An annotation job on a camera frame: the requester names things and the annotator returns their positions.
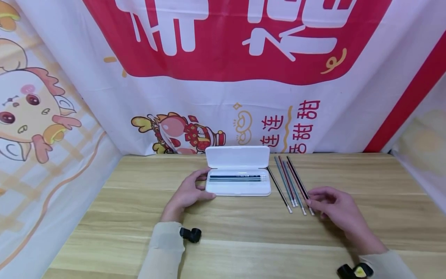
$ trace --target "red stripe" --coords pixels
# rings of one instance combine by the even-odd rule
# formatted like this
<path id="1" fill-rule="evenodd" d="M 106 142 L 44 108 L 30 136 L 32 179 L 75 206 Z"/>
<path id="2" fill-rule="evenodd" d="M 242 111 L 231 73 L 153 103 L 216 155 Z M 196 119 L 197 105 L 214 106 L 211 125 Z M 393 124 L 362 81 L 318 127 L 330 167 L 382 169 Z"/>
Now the red stripe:
<path id="1" fill-rule="evenodd" d="M 442 35 L 364 152 L 380 152 L 446 72 L 446 32 Z"/>

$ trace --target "white backdrop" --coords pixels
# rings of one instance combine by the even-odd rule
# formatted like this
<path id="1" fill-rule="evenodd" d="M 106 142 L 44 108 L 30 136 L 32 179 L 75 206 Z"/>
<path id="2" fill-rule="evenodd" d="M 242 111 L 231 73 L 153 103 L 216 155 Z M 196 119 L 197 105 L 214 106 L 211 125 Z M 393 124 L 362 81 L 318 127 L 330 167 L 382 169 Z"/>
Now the white backdrop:
<path id="1" fill-rule="evenodd" d="M 442 0 L 17 2 L 141 155 L 360 152 L 446 30 Z"/>

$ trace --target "black wrist strap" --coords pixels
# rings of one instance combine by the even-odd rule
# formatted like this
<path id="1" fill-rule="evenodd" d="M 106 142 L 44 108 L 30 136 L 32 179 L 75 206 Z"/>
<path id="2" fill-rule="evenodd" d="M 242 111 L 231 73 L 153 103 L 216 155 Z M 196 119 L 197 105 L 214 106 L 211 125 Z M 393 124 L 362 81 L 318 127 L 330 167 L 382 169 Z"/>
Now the black wrist strap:
<path id="1" fill-rule="evenodd" d="M 373 269 L 363 262 L 354 268 L 351 268 L 348 264 L 344 264 L 338 268 L 338 275 L 342 279 L 370 278 L 373 276 Z"/>
<path id="2" fill-rule="evenodd" d="M 181 228 L 180 236 L 184 239 L 189 240 L 192 243 L 197 243 L 201 238 L 201 230 L 193 228 L 191 231 L 185 228 Z"/>

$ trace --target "beige sleeve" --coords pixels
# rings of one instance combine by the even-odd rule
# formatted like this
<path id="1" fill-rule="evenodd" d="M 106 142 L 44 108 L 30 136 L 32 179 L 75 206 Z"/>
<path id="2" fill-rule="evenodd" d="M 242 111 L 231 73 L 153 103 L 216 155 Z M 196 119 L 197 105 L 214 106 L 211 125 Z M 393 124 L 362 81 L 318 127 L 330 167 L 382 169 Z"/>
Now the beige sleeve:
<path id="1" fill-rule="evenodd" d="M 158 223 L 155 226 L 138 279 L 178 278 L 178 267 L 184 252 L 181 227 L 177 222 Z"/>
<path id="2" fill-rule="evenodd" d="M 401 257 L 394 251 L 380 255 L 359 256 L 361 262 L 373 269 L 373 279 L 417 279 Z"/>

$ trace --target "pencil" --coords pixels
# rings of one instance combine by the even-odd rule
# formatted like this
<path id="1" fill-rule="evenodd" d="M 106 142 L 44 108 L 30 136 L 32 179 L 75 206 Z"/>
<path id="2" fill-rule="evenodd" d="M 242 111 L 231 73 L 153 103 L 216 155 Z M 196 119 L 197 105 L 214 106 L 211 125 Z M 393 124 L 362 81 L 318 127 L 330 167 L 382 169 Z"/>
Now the pencil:
<path id="1" fill-rule="evenodd" d="M 276 185 L 277 190 L 279 191 L 280 196 L 282 197 L 283 202 L 286 205 L 286 208 L 288 209 L 289 213 L 293 213 L 293 211 L 291 210 L 291 208 L 288 205 L 288 202 L 286 201 L 286 198 L 283 196 L 282 190 L 279 187 L 279 184 L 276 181 L 276 178 L 274 177 L 273 173 L 271 172 L 271 170 L 269 169 L 269 167 L 266 167 L 266 169 L 269 172 L 269 175 L 271 176 L 271 178 L 273 179 L 274 184 Z"/>
<path id="2" fill-rule="evenodd" d="M 302 201 L 301 201 L 301 198 L 299 197 L 299 194 L 297 194 L 296 186 L 294 186 L 294 182 L 293 182 L 293 180 L 291 179 L 291 175 L 289 174 L 289 171 L 288 171 L 288 168 L 287 168 L 286 165 L 285 165 L 285 162 L 283 162 L 283 167 L 285 168 L 286 173 L 287 173 L 288 176 L 289 176 L 289 181 L 290 181 L 291 185 L 293 186 L 294 190 L 296 191 L 297 203 L 299 204 L 299 207 L 301 208 L 302 213 L 304 214 L 304 216 L 306 216 L 305 207 L 304 207 L 304 205 L 302 204 Z"/>
<path id="3" fill-rule="evenodd" d="M 279 157 L 279 162 L 280 162 L 280 164 L 282 164 L 283 167 L 284 167 L 284 169 L 286 169 L 286 164 L 285 164 L 285 162 L 282 160 L 282 157 L 281 157 L 281 156 L 278 156 L 278 157 Z M 288 175 L 290 182 L 292 182 L 293 180 L 292 180 L 291 176 L 289 175 L 289 172 L 288 172 L 288 171 L 286 172 L 286 174 Z M 291 185 L 291 189 L 293 190 L 294 196 L 299 197 L 299 194 L 298 194 L 298 192 L 297 192 L 296 186 L 294 186 L 294 184 Z"/>
<path id="4" fill-rule="evenodd" d="M 290 202 L 291 202 L 291 205 L 292 205 L 293 207 L 296 207 L 296 205 L 294 204 L 293 199 L 291 198 L 291 195 L 290 195 L 290 193 L 289 193 L 289 189 L 288 189 L 288 187 L 286 186 L 285 177 L 283 177 L 282 169 L 281 169 L 280 166 L 279 166 L 279 162 L 277 161 L 277 157 L 274 157 L 274 160 L 276 161 L 277 168 L 279 169 L 279 173 L 280 173 L 280 176 L 282 177 L 282 181 L 283 181 L 283 184 L 285 185 L 285 190 L 286 190 L 286 193 L 288 194 L 288 197 L 289 197 L 289 200 L 290 200 Z"/>
<path id="5" fill-rule="evenodd" d="M 297 184 L 298 184 L 298 186 L 299 186 L 299 189 L 300 189 L 301 192 L 302 192 L 302 196 L 303 196 L 306 200 L 309 200 L 309 199 L 310 199 L 310 196 L 308 195 L 308 192 L 306 191 L 305 186 L 304 186 L 304 184 L 302 183 L 301 178 L 299 177 L 299 174 L 297 174 L 297 171 L 296 171 L 296 168 L 295 168 L 294 165 L 293 165 L 293 162 L 291 161 L 291 159 L 289 158 L 289 156 L 286 156 L 286 158 L 287 158 L 287 160 L 288 160 L 289 168 L 291 169 L 291 172 L 292 172 L 292 174 L 293 174 L 293 176 L 294 176 L 294 179 L 296 180 L 296 182 L 297 182 Z M 313 211 L 313 209 L 312 209 L 310 206 L 308 206 L 308 209 L 310 210 L 311 215 L 314 216 L 314 211 Z"/>
<path id="6" fill-rule="evenodd" d="M 285 187 L 287 187 L 288 190 L 289 190 L 289 194 L 291 196 L 291 200 L 292 200 L 292 203 L 294 204 L 294 207 L 297 207 L 297 201 L 296 201 L 296 198 L 294 197 L 293 189 L 291 188 L 291 185 L 289 184 L 288 176 L 286 176 L 286 172 L 285 172 L 285 169 L 283 168 L 283 165 L 282 165 L 282 163 L 280 161 L 280 158 L 278 160 L 278 163 L 279 163 L 280 168 L 282 170 L 283 179 L 284 179 L 283 183 L 285 184 Z"/>

